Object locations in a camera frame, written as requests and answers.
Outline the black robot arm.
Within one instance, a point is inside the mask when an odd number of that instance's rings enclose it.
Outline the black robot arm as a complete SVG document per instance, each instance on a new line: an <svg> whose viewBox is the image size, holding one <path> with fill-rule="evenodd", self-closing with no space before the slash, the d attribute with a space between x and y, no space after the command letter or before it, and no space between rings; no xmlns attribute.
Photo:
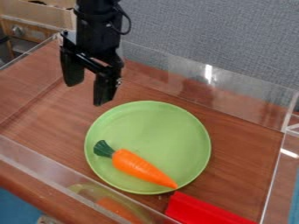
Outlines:
<svg viewBox="0 0 299 224"><path fill-rule="evenodd" d="M124 62L118 55L122 20L126 15L119 0L76 0L76 31L64 30L60 67L68 87L84 81L84 69L96 76L94 105L110 102L120 84Z"/></svg>

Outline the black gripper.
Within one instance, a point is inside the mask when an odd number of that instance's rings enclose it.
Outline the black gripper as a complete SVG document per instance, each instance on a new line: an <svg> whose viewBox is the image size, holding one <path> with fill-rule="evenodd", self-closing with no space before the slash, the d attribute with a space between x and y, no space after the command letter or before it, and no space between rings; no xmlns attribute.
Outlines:
<svg viewBox="0 0 299 224"><path fill-rule="evenodd" d="M120 35L112 30L67 31L62 33L60 67L68 87L84 81L84 69L96 74L94 105L114 100L122 83L124 62L118 55Z"/></svg>

